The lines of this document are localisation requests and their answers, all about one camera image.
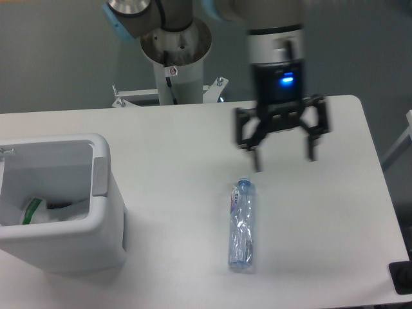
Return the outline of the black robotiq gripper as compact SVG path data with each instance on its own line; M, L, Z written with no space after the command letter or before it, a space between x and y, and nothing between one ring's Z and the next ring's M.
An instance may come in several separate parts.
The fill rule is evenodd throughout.
M331 131L326 97L315 94L303 100L304 61L252 64L256 91L256 108L234 108L234 141L252 156L255 172L263 170L259 159L259 145L265 137L276 131L301 127L307 133L306 157L316 161L318 139ZM309 126L301 115L306 108L314 108L317 122ZM244 136L244 127L253 118L259 122L250 137Z

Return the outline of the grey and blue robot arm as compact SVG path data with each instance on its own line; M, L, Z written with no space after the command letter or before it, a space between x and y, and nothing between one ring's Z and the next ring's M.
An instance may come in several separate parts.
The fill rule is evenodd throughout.
M234 110L234 141L252 154L270 133L301 127L309 160L318 139L330 131L327 101L304 96L304 3L302 1L204 1L221 21L247 26L253 108ZM161 105L205 102L203 61L211 50L209 27L194 15L192 1L105 1L104 15L125 41L139 40L153 64Z

